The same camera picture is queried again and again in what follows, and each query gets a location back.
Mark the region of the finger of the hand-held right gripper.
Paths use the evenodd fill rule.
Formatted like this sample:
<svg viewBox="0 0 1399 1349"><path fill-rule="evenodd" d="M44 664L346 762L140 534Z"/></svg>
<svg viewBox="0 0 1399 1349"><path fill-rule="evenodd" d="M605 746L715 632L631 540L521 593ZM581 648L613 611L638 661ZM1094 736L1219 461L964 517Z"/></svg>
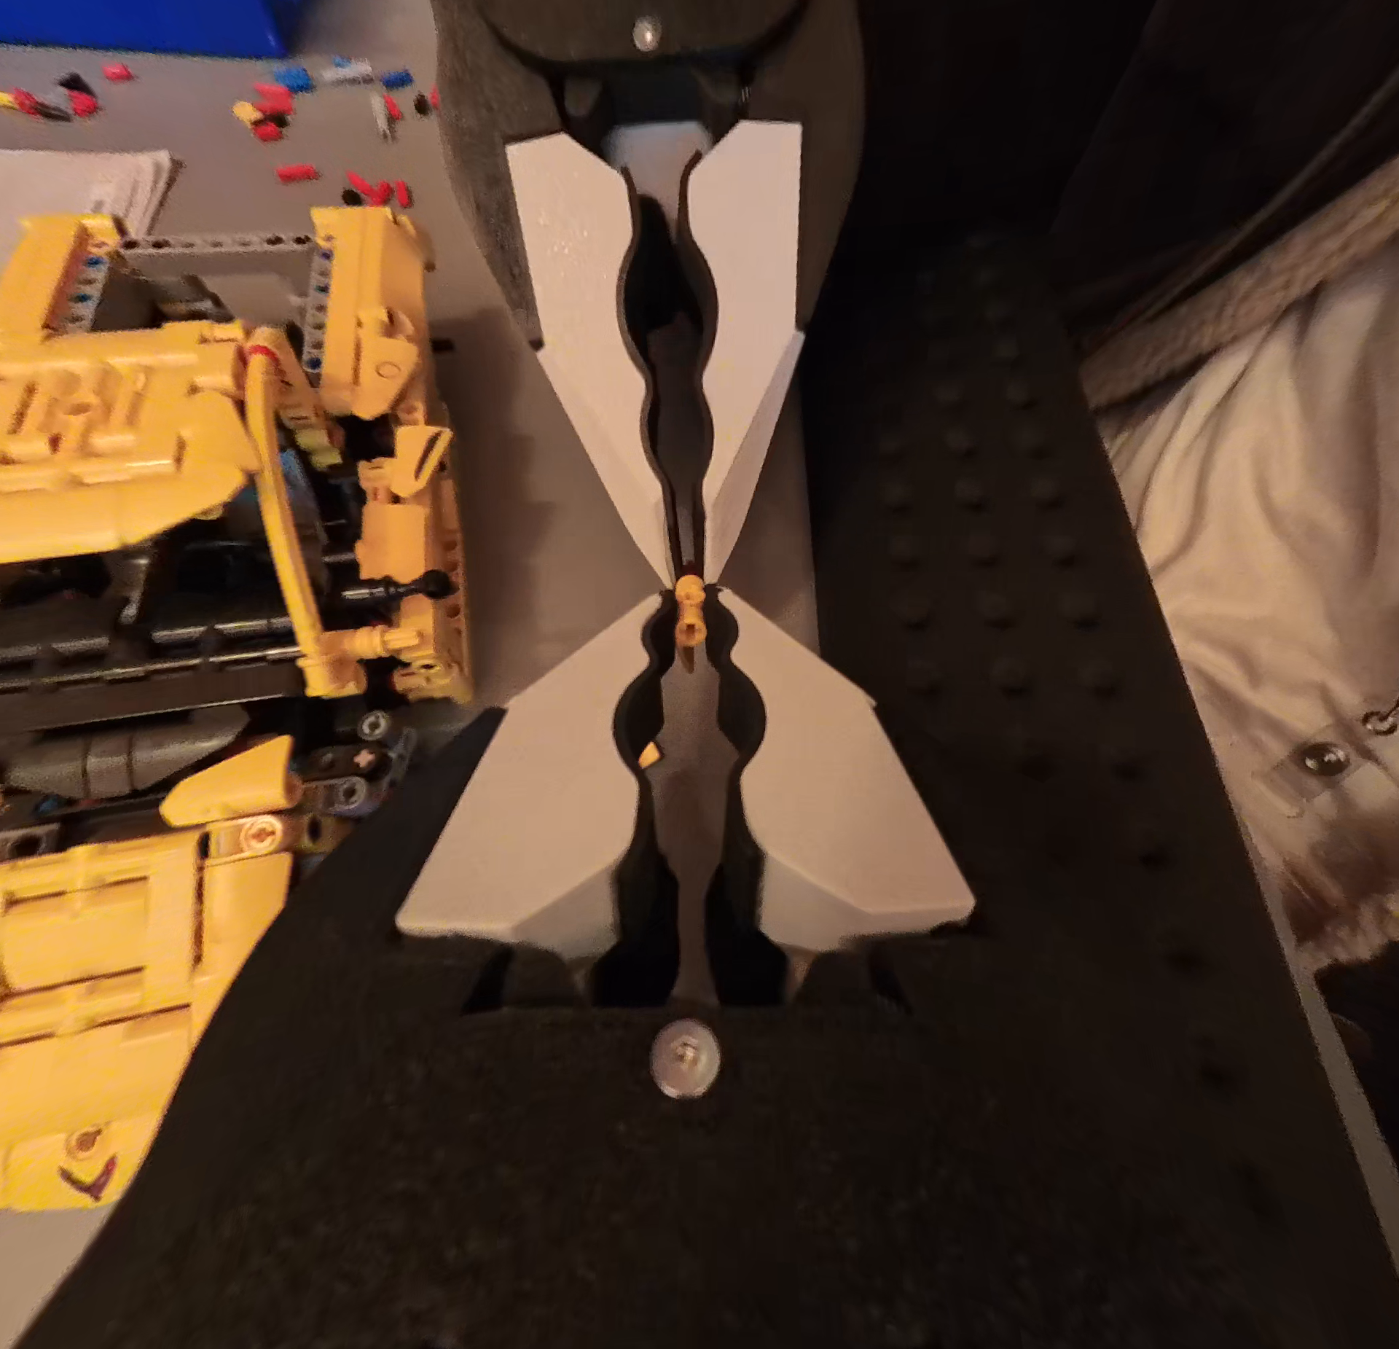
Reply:
<svg viewBox="0 0 1399 1349"><path fill-rule="evenodd" d="M632 189L570 133L513 141L508 167L538 312L538 367L622 525L671 588L671 521L646 449L654 377L623 329Z"/></svg>
<svg viewBox="0 0 1399 1349"><path fill-rule="evenodd" d="M796 369L803 124L733 124L690 175L682 221L715 290L704 403L709 584L727 577Z"/></svg>

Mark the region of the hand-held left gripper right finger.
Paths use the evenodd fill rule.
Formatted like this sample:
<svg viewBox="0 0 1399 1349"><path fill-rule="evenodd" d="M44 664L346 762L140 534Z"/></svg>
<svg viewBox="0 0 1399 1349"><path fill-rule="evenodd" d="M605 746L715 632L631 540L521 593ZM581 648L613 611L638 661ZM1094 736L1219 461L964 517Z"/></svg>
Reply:
<svg viewBox="0 0 1399 1349"><path fill-rule="evenodd" d="M794 958L964 925L975 892L868 688L733 588L709 593L715 726L733 746L709 887L727 1009L777 1009Z"/></svg>

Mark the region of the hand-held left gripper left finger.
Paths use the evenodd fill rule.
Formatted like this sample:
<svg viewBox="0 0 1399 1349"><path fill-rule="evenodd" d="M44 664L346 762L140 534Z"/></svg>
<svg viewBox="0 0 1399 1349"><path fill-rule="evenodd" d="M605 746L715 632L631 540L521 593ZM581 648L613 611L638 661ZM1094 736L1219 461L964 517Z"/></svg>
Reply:
<svg viewBox="0 0 1399 1349"><path fill-rule="evenodd" d="M654 593L500 705L396 932L559 958L605 1009L679 979L679 883L641 751L664 726L673 593Z"/></svg>

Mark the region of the yellow brick toy car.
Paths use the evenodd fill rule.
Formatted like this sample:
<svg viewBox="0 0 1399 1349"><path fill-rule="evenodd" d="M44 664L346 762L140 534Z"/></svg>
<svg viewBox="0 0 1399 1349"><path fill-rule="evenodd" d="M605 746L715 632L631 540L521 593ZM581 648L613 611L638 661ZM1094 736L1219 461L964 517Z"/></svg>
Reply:
<svg viewBox="0 0 1399 1349"><path fill-rule="evenodd" d="M428 236L23 221L0 344L0 1204L104 1214L295 883L473 699Z"/></svg>

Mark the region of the instruction booklet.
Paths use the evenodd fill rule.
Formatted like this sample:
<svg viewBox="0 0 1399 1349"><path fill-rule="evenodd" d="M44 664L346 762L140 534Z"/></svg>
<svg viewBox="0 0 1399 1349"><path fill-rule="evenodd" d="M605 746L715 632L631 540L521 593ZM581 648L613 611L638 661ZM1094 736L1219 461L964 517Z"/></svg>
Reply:
<svg viewBox="0 0 1399 1349"><path fill-rule="evenodd" d="M39 213L108 213L147 236L180 162L167 149L0 149L0 236Z"/></svg>

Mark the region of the grey desk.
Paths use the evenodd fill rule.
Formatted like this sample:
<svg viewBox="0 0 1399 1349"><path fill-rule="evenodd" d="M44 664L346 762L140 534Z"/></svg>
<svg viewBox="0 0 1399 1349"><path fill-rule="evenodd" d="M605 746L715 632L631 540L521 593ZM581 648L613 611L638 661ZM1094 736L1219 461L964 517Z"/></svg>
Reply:
<svg viewBox="0 0 1399 1349"><path fill-rule="evenodd" d="M329 66L335 55L409 68L423 86L437 84L428 0L312 0L295 61ZM516 699L658 588L473 247L435 121L401 124L388 148L375 133L365 92L318 86L295 104L287 162L317 164L324 183L284 189L275 179L284 149L262 148L232 121L232 100L247 100L249 84L267 80L249 61L7 45L7 86L39 92L67 68L100 86L104 61L134 66L136 84L108 84L100 114L67 127L7 109L7 149L167 149L181 175L162 223L180 236L300 228L312 202L337 202L346 167L365 179L388 167L388 179L409 183L415 221L437 255L437 272L428 272L435 336L452 344L437 358L437 389L456 423L473 705ZM739 598L818 648L796 389L777 423L742 541L727 574ZM719 860L719 801L733 762L709 715L710 705L715 674L709 656L696 656L691 674L664 674L664 762L654 771L660 848L673 860L682 903L679 1000L696 1002L710 1000L696 932L704 892ZM7 1214L7 1343L23 1334L104 1217Z"/></svg>

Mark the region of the scattered small coloured pins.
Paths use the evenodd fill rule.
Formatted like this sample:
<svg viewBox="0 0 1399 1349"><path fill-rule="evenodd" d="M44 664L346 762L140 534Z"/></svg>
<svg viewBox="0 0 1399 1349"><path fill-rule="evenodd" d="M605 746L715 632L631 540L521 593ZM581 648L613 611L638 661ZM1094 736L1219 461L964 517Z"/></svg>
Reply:
<svg viewBox="0 0 1399 1349"><path fill-rule="evenodd" d="M7 45L7 149L162 149L180 207L268 221L443 192L437 68L404 49L191 61Z"/></svg>

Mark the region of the black dimpled mat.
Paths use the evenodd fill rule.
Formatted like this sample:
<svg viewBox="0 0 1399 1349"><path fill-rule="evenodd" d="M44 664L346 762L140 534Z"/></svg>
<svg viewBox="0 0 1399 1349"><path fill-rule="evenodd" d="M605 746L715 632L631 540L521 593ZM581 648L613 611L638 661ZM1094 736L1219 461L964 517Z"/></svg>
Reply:
<svg viewBox="0 0 1399 1349"><path fill-rule="evenodd" d="M1009 243L840 271L819 653L975 908L851 1042L900 1343L1397 1343L1397 1253L1057 312Z"/></svg>

